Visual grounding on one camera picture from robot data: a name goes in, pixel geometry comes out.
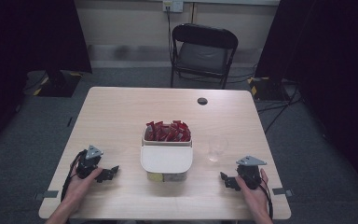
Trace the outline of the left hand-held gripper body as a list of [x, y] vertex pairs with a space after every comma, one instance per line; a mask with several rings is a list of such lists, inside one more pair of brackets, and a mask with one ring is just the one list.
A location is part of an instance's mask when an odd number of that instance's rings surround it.
[[76, 173], [79, 178], [84, 179], [91, 174], [93, 170], [98, 167], [98, 163], [101, 160], [103, 152], [95, 146], [89, 145], [88, 149], [85, 149], [76, 167]]

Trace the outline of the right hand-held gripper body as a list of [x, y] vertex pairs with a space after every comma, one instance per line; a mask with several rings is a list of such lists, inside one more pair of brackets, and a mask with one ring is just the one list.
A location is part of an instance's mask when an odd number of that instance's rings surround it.
[[245, 181], [247, 187], [257, 189], [261, 184], [259, 165], [267, 163], [253, 156], [245, 156], [237, 160], [236, 163], [238, 164], [237, 173]]

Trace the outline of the white lidded container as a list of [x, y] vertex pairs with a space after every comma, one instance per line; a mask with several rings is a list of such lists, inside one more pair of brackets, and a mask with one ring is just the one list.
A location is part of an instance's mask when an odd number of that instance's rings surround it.
[[147, 178], [156, 182], [181, 182], [193, 161], [192, 137], [189, 142], [157, 142], [142, 137], [141, 165]]

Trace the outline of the bunch of red stick packets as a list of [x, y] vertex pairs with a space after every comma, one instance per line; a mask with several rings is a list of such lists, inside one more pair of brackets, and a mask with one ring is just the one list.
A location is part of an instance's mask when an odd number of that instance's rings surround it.
[[157, 142], [189, 142], [191, 131], [186, 123], [173, 120], [171, 123], [150, 121], [146, 124], [144, 140]]

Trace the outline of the person's right hand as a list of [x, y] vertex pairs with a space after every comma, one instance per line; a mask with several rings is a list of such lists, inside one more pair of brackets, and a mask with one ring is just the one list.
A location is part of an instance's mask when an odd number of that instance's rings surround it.
[[264, 192], [264, 190], [267, 189], [267, 183], [269, 182], [269, 179], [264, 169], [261, 169], [260, 172], [261, 178], [263, 179], [261, 183], [262, 189], [249, 189], [240, 176], [235, 177], [238, 185], [241, 187], [241, 193], [252, 217], [265, 215], [269, 216], [268, 198]]

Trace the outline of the person's left hand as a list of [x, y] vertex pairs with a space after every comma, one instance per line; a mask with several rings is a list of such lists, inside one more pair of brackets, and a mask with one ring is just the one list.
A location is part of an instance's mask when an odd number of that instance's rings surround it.
[[72, 215], [81, 205], [81, 202], [87, 195], [91, 184], [95, 182], [95, 178], [102, 172], [102, 168], [97, 167], [86, 178], [79, 178], [76, 173], [70, 175], [70, 182], [66, 194], [61, 205], [65, 213]]

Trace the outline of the clear drinking glass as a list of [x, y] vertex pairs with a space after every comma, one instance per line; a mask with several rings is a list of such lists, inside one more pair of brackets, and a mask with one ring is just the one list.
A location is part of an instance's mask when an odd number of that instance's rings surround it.
[[213, 135], [209, 139], [208, 159], [212, 162], [219, 161], [226, 151], [228, 140], [222, 135]]

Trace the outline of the grey tape strip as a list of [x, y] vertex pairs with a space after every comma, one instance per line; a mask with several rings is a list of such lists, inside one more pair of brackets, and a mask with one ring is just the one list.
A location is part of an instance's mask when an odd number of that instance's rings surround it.
[[46, 190], [43, 192], [37, 192], [34, 198], [38, 201], [43, 201], [45, 198], [56, 198], [58, 196], [57, 190]]
[[274, 195], [285, 195], [286, 197], [292, 197], [294, 192], [291, 189], [276, 188], [272, 190]]

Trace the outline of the black stand base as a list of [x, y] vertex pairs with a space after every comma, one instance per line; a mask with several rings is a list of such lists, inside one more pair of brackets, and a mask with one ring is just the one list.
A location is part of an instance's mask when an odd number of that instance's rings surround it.
[[70, 98], [82, 76], [74, 72], [48, 70], [48, 77], [34, 92], [40, 97], [67, 97]]
[[288, 101], [290, 99], [281, 80], [269, 77], [250, 77], [247, 79], [250, 92], [260, 101]]

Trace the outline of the black folding chair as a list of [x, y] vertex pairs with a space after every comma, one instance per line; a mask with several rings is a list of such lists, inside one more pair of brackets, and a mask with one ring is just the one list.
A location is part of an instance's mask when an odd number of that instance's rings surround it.
[[175, 26], [172, 30], [171, 87], [175, 74], [187, 73], [217, 78], [224, 89], [238, 44], [238, 38], [227, 29], [194, 23]]

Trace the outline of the dark curtain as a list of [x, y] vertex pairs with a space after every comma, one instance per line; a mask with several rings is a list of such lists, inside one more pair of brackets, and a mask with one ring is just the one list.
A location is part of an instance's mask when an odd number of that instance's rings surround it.
[[255, 74], [298, 82], [358, 174], [358, 0], [280, 0]]
[[75, 0], [0, 0], [0, 131], [37, 70], [92, 71]]

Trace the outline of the white wall socket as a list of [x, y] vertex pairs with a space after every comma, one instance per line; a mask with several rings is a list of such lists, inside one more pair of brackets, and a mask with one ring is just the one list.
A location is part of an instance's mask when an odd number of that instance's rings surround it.
[[183, 0], [163, 0], [162, 9], [165, 12], [182, 13], [184, 11]]

